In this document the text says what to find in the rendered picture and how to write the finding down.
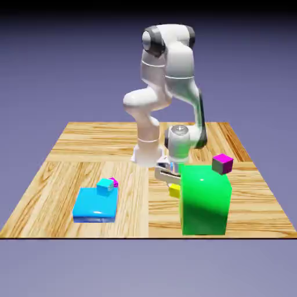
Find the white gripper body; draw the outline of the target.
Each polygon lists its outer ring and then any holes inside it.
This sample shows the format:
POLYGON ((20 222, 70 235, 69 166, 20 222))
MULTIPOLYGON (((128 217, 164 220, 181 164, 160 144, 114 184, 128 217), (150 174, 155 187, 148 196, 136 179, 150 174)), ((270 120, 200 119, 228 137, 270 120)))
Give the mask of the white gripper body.
POLYGON ((155 171, 155 178, 158 180, 162 180, 168 184, 178 184, 181 183, 181 175, 178 173, 173 173, 168 169, 162 167, 156 167, 155 171))

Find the small yellow cube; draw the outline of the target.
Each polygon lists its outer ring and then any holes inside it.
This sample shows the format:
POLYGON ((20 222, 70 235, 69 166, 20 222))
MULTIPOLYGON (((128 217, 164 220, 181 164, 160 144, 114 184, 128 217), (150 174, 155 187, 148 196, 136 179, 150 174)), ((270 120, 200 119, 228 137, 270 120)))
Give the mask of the small yellow cube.
POLYGON ((168 184, 169 195, 171 197, 180 198, 180 185, 170 183, 168 184))

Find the small cyan cube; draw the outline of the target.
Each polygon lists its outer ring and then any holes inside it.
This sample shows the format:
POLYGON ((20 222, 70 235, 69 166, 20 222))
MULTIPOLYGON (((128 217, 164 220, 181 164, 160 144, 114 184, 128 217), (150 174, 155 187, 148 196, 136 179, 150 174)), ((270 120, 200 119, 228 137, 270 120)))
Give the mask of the small cyan cube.
POLYGON ((112 179, 100 179, 96 184, 96 193, 101 196, 109 196, 114 188, 114 181, 112 179))

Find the large green box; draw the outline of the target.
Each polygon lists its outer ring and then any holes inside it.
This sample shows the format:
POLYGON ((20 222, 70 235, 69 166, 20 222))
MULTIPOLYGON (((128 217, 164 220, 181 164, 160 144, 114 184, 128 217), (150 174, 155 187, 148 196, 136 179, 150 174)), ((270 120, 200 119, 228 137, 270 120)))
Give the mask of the large green box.
POLYGON ((210 165, 181 170, 180 223, 184 236, 221 236, 226 232, 232 187, 210 165))

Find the large blue box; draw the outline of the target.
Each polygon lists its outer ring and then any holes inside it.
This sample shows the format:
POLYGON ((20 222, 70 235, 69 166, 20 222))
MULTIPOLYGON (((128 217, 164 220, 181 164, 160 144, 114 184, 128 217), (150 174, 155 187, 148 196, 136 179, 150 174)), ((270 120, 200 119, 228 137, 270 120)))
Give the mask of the large blue box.
POLYGON ((118 188, 108 196, 95 188, 81 188, 73 207, 75 223, 114 223, 117 213, 118 188))

